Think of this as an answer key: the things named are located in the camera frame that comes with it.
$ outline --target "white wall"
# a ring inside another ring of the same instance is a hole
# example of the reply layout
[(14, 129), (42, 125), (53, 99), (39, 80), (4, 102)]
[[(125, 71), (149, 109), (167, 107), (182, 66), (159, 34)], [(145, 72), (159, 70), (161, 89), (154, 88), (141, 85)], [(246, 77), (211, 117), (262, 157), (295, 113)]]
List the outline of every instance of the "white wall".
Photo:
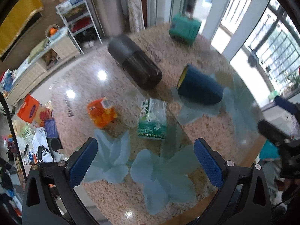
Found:
[(256, 27), (265, 12), (270, 0), (251, 0), (236, 32), (231, 37), (222, 55), (230, 62), (234, 55), (244, 45), (245, 41)]
[(157, 0), (156, 24), (168, 23), (170, 20), (172, 0)]
[(208, 14), (202, 35), (212, 41), (230, 0), (212, 0), (211, 9)]
[(207, 18), (211, 6), (207, 3), (203, 5), (204, 0), (197, 0), (195, 4), (195, 9), (193, 13), (193, 17), (200, 21)]

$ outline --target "black cable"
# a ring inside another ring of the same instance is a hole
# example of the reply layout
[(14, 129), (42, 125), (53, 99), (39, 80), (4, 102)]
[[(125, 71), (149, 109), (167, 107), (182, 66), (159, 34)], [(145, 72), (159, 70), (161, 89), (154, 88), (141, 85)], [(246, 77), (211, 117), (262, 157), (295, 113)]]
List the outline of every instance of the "black cable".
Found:
[(9, 129), (10, 129), (11, 135), (13, 137), (13, 143), (15, 144), (15, 147), (16, 147), (16, 150), (17, 150), (17, 156), (18, 156), (19, 162), (21, 164), (21, 170), (22, 170), (22, 173), (23, 173), (23, 176), (24, 176), (24, 180), (26, 182), (27, 181), (27, 176), (26, 176), (25, 168), (24, 168), (24, 165), (23, 165), (23, 162), (22, 162), (22, 157), (21, 157), (21, 154), (20, 154), (20, 150), (19, 150), (16, 135), (15, 135), (15, 131), (14, 131), (14, 128), (13, 128), (13, 122), (11, 121), (11, 114), (9, 112), (7, 102), (4, 98), (4, 96), (2, 95), (2, 93), (0, 93), (0, 103), (2, 104), (2, 106), (4, 108), (4, 111), (5, 111), (5, 114), (6, 114), (6, 118), (7, 118), (7, 121), (8, 121), (8, 126), (9, 126)]
[(273, 209), (275, 209), (276, 207), (280, 206), (283, 202), (285, 202), (285, 201), (281, 201), (281, 202), (278, 203), (277, 205), (273, 206), (273, 207), (271, 208), (271, 210), (273, 210)]

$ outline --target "orange fruit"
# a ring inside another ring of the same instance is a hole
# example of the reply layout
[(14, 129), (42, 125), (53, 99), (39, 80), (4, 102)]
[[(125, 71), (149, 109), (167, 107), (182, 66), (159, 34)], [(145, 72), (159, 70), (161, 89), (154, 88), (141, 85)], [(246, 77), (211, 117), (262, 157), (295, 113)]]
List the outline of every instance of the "orange fruit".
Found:
[(58, 31), (58, 29), (56, 29), (56, 28), (51, 28), (51, 29), (49, 30), (49, 33), (50, 33), (50, 35), (54, 35), (57, 31)]

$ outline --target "teal container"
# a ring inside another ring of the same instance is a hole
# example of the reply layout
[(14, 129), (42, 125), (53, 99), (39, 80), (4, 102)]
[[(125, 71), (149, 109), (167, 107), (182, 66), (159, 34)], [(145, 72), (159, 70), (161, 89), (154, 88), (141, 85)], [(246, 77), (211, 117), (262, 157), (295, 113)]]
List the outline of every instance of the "teal container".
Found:
[(169, 34), (172, 39), (191, 46), (197, 37), (200, 26), (200, 21), (178, 13), (172, 19)]

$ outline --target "white label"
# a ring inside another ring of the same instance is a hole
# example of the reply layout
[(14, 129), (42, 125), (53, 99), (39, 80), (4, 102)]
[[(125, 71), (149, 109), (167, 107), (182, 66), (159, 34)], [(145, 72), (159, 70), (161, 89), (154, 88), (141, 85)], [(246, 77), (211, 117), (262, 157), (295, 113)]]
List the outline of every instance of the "white label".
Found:
[(107, 100), (107, 98), (104, 98), (103, 101), (101, 101), (101, 104), (103, 106), (103, 108), (111, 108), (112, 104), (110, 103), (109, 100)]

